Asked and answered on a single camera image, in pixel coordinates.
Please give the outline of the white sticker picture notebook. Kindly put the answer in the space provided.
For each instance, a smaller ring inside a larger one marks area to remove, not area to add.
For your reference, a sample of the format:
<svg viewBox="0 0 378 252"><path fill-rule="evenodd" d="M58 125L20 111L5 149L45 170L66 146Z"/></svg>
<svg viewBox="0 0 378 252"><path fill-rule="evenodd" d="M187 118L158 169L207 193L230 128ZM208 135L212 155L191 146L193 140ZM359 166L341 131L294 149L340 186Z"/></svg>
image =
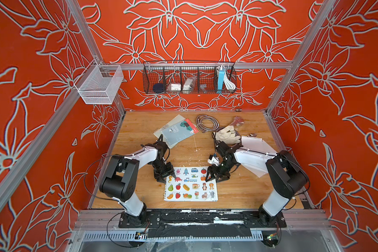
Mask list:
<svg viewBox="0 0 378 252"><path fill-rule="evenodd" d="M207 167L177 167L166 179L164 200L169 202L216 202L215 180L206 181Z"/></svg>

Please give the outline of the torn white notebook page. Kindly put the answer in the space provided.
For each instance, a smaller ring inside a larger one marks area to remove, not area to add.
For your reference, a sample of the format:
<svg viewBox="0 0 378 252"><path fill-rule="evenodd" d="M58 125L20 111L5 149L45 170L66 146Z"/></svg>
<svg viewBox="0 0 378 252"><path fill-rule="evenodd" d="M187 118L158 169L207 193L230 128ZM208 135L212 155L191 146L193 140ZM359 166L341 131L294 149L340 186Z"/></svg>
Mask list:
<svg viewBox="0 0 378 252"><path fill-rule="evenodd" d="M238 154L241 165L258 177L268 174L266 162L276 156L277 153L254 150L241 150Z"/></svg>

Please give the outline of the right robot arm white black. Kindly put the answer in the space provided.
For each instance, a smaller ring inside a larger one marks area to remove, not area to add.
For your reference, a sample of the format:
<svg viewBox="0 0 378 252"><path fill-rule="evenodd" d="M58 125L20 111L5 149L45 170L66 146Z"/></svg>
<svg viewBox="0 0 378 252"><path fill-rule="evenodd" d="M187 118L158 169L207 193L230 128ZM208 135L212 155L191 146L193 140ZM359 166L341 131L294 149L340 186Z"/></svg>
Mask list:
<svg viewBox="0 0 378 252"><path fill-rule="evenodd" d="M229 146L224 142L215 145L215 154L208 161L206 181L227 181L231 170L243 166L255 175L269 175L273 190L259 207L256 219L263 227L276 221L285 206L309 183L309 177L295 158L287 151L276 152L264 140L256 143L237 143Z"/></svg>

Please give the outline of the teal steno notes notebook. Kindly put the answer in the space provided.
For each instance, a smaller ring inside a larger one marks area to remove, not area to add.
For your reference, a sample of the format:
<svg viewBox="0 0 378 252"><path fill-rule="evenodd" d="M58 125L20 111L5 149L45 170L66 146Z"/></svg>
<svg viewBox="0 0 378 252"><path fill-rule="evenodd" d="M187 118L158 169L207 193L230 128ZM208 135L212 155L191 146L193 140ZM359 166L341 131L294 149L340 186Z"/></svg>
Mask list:
<svg viewBox="0 0 378 252"><path fill-rule="evenodd" d="M196 133L198 133L198 129L189 119L185 119L162 131L163 137L166 136L167 140L172 144L178 144Z"/></svg>

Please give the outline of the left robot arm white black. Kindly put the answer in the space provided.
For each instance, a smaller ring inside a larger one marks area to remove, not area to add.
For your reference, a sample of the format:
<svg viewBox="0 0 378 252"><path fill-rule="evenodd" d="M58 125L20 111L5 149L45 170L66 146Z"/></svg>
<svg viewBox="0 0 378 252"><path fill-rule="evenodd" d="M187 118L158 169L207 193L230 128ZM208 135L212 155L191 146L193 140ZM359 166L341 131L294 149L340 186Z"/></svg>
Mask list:
<svg viewBox="0 0 378 252"><path fill-rule="evenodd" d="M157 182L165 184L170 177L175 178L173 165L164 157L166 152L170 152L170 148L161 135L155 143L146 144L137 152L113 155L104 179L99 183L99 191L122 205L125 216L145 221L147 207L135 193L138 172L149 164L153 167Z"/></svg>

